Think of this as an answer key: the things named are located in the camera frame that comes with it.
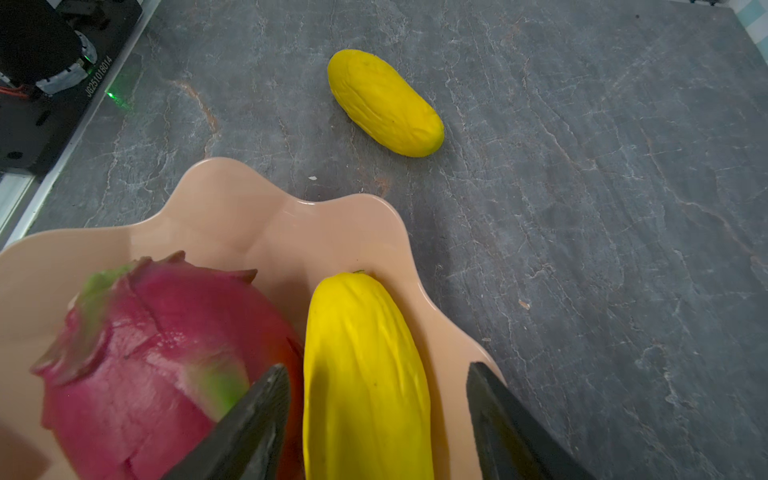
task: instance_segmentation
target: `gray marble countertop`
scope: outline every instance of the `gray marble countertop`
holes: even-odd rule
[[[350,122],[341,48],[435,106],[437,154]],[[435,303],[597,477],[768,478],[768,65],[730,10],[163,0],[111,93],[33,231],[147,218],[210,156],[380,195]]]

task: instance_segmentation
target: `dragon fruit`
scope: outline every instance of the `dragon fruit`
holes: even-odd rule
[[[302,475],[302,349],[255,276],[178,252],[86,282],[32,367],[45,382],[42,425],[82,480],[157,480],[275,363],[291,384],[278,478]]]

